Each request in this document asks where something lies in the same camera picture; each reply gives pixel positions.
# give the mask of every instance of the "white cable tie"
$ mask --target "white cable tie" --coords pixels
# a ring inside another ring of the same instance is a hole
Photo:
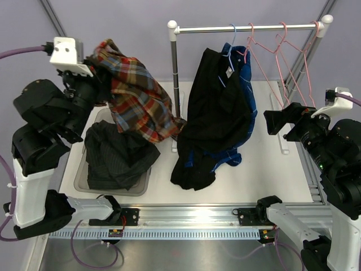
[[[9,188],[17,188],[17,185],[13,186],[11,183],[8,183],[7,187],[9,187]]]

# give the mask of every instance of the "plaid shirt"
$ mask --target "plaid shirt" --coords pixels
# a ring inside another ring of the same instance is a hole
[[[113,76],[108,103],[120,133],[133,130],[153,143],[178,135],[184,122],[173,117],[168,94],[137,58],[126,57],[108,39],[89,60]]]

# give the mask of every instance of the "pink wire hanger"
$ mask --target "pink wire hanger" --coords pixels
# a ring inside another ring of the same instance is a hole
[[[284,61],[285,65],[287,66],[287,69],[288,69],[288,71],[289,71],[289,73],[290,73],[290,75],[291,75],[291,77],[292,77],[292,80],[293,80],[294,83],[295,83],[295,86],[296,86],[298,92],[300,93],[300,96],[301,96],[303,102],[305,103],[305,105],[307,105],[307,104],[306,104],[306,100],[305,100],[304,96],[302,95],[302,92],[301,92],[299,86],[297,85],[296,80],[294,79],[294,75],[292,74],[292,72],[291,72],[291,70],[290,70],[290,68],[289,68],[289,65],[288,65],[288,63],[287,63],[287,61],[286,61],[286,58],[285,58],[285,56],[284,56],[284,54],[283,54],[283,52],[282,52],[282,50],[281,50],[281,46],[282,46],[283,43],[287,43],[287,44],[291,45],[293,48],[295,48],[296,50],[298,50],[299,52],[303,53],[303,57],[304,57],[304,60],[305,60],[305,69],[306,69],[306,74],[307,74],[307,80],[308,80],[309,89],[310,89],[309,97],[310,97],[310,99],[311,99],[311,101],[312,101],[312,104],[315,106],[314,100],[313,100],[313,98],[312,98],[312,88],[311,88],[311,82],[310,82],[310,75],[309,75],[308,66],[307,66],[307,61],[306,61],[306,52],[307,52],[307,50],[309,49],[309,47],[311,46],[311,44],[315,41],[315,39],[316,39],[316,37],[317,37],[317,34],[318,34],[318,32],[319,32],[319,24],[318,24],[318,22],[313,21],[313,23],[315,23],[315,25],[316,25],[316,34],[315,34],[315,36],[313,37],[313,39],[309,42],[309,44],[307,45],[307,47],[306,47],[303,51],[302,51],[301,49],[299,49],[298,47],[296,47],[295,45],[293,45],[292,43],[290,43],[288,40],[286,40],[286,37],[287,37],[288,32],[287,32],[287,25],[286,25],[286,23],[284,23],[284,22],[281,22],[281,23],[280,23],[280,24],[282,24],[282,25],[284,26],[284,34],[283,34],[283,36],[281,36],[280,34],[277,34],[276,37],[275,37],[275,38],[276,38],[276,43],[277,43],[277,47],[276,47],[275,50],[271,50],[271,49],[267,48],[266,46],[262,45],[261,43],[257,42],[257,41],[254,39],[254,26],[253,26],[252,23],[249,23],[249,25],[252,27],[252,34],[251,34],[251,36],[249,36],[249,37],[247,38],[247,46],[246,46],[246,49],[245,49],[244,53],[241,53],[241,52],[237,51],[237,53],[239,53],[240,55],[242,55],[242,56],[244,57],[244,63],[246,63],[246,55],[247,55],[247,52],[248,52],[248,51],[251,52],[251,54],[253,55],[255,61],[256,61],[257,64],[258,64],[261,72],[263,73],[263,75],[264,75],[264,77],[265,77],[265,79],[266,79],[269,87],[271,88],[271,90],[272,90],[275,98],[277,99],[278,103],[281,105],[282,108],[284,107],[283,102],[282,102],[282,101],[280,100],[280,98],[276,95],[275,90],[272,88],[271,83],[270,83],[268,77],[266,76],[266,73],[264,72],[264,70],[263,70],[263,68],[261,67],[261,65],[260,65],[260,63],[259,63],[259,61],[258,61],[258,59],[257,59],[257,57],[256,57],[256,55],[255,55],[255,53],[254,53],[253,50],[252,50],[251,45],[252,45],[252,43],[255,44],[255,45],[258,45],[258,46],[260,46],[261,48],[265,49],[266,51],[268,51],[268,52],[270,52],[270,53],[272,53],[272,54],[275,55],[278,72],[279,72],[279,75],[280,75],[280,78],[281,78],[281,81],[282,81],[282,85],[283,85],[283,95],[284,95],[284,98],[285,98],[285,100],[287,101],[288,104],[290,104],[290,101],[289,101],[289,99],[288,99],[288,97],[287,97],[287,95],[286,95],[286,87],[285,87],[284,82],[283,82],[283,75],[282,75],[282,72],[281,72],[281,69],[280,69],[280,63],[279,63],[278,53],[280,53],[281,57],[283,58],[283,61]]]

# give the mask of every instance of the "blue hanger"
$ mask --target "blue hanger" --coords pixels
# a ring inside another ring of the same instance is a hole
[[[236,40],[237,29],[236,29],[236,27],[235,27],[234,24],[230,24],[230,25],[233,26],[233,28],[235,29],[235,34],[234,34],[234,36],[233,36],[233,41],[232,41],[232,44],[231,44],[231,46],[230,46],[230,49],[228,50],[228,53],[227,53],[226,55],[223,55],[223,56],[228,57],[228,60],[229,60],[229,62],[230,62],[230,67],[231,67],[232,71],[234,72],[235,69],[234,69],[233,64],[232,64],[232,61],[231,61],[231,50],[232,50],[233,44],[235,43],[235,40]],[[221,81],[222,85],[223,85],[224,87],[226,87],[226,85],[223,83],[221,77],[218,76],[218,78],[219,78],[219,80]]]

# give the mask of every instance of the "black garment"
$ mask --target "black garment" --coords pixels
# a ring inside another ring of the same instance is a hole
[[[84,145],[90,189],[130,189],[160,155],[140,134],[104,120],[88,129]]]
[[[178,135],[179,159],[171,175],[171,182],[183,189],[200,190],[215,180],[210,171],[217,161],[204,151],[226,150],[247,136],[251,111],[240,86],[237,62],[233,57],[231,61],[232,74],[226,73],[228,57],[211,49],[203,53],[188,101],[187,125]],[[194,160],[191,167],[187,166],[190,156]]]

